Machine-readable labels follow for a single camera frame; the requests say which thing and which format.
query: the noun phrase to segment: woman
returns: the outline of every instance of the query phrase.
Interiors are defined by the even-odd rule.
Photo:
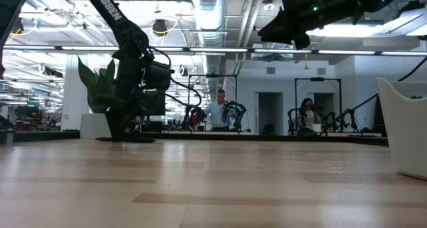
[[[302,103],[298,113],[298,123],[300,127],[310,127],[312,128],[313,124],[321,124],[319,113],[313,106],[313,100],[310,98],[305,98]]]

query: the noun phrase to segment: ceiling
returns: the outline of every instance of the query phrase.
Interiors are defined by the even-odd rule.
[[[164,1],[164,0],[115,0],[125,16],[136,23],[145,31],[150,38],[151,46],[164,47],[197,47],[199,46],[198,32],[195,17],[193,16],[193,4],[187,0]],[[244,21],[244,10],[248,0],[226,0],[225,25],[221,32],[225,35],[225,47],[237,47],[240,26]],[[378,24],[387,23],[396,16],[397,10],[402,8],[410,0],[398,0],[389,7],[377,13],[367,13],[361,21],[370,21]],[[256,9],[256,2],[252,4],[250,18]],[[274,8],[266,11],[260,9],[253,27],[245,29],[245,34],[250,36],[248,47],[261,43],[258,30],[267,25],[278,13],[282,5],[281,0],[272,0]],[[111,29],[103,21],[99,13],[93,8],[88,0],[27,0],[21,10],[20,17],[24,26],[23,33],[8,42],[10,45],[117,45]],[[156,37],[151,31],[151,26],[156,19],[165,19],[169,32],[165,37]],[[357,50],[402,50],[407,51],[419,46],[416,37],[397,36],[387,38],[351,38],[351,37],[317,37],[311,36],[312,49],[357,49]],[[97,70],[106,67],[110,62],[111,54],[87,54],[90,56],[91,68]],[[303,61],[304,55],[293,55],[290,60]],[[157,56],[160,62],[165,62],[165,57]],[[226,59],[234,59],[234,56],[226,56]],[[341,57],[331,55],[314,55],[309,60],[328,61],[330,65],[338,62]],[[203,68],[203,54],[196,55],[171,55],[172,65],[175,68],[185,67],[189,74],[205,74]],[[67,54],[60,53],[24,53],[20,51],[6,51],[4,65],[7,69],[6,79],[24,80],[50,80],[52,77],[44,75],[40,64],[50,67],[65,74]],[[187,77],[175,74],[176,79],[188,82]],[[63,92],[63,79],[54,78],[52,83],[32,83],[30,89],[44,93],[54,91],[61,98]],[[17,89],[27,92],[28,86],[5,83],[4,92],[14,92]],[[201,80],[201,85],[195,87],[203,93],[205,105],[209,100],[209,89],[207,82]],[[170,92],[182,96],[186,93],[184,88],[172,85]]]

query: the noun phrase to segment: man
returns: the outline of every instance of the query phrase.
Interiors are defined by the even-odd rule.
[[[219,89],[216,94],[216,102],[210,103],[205,109],[206,115],[211,114],[212,131],[230,130],[230,117],[234,116],[234,112],[229,111],[227,114],[222,113],[225,102],[226,92],[223,89]]]

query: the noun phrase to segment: doorway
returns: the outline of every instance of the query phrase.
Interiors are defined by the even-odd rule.
[[[323,115],[327,115],[329,112],[335,110],[333,93],[314,93],[313,102]]]
[[[283,93],[258,93],[258,135],[283,135]]]

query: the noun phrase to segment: white planter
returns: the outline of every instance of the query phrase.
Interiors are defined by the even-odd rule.
[[[427,179],[427,83],[390,83],[378,78],[382,114],[397,172]]]
[[[104,114],[81,115],[80,139],[111,138],[107,119]]]

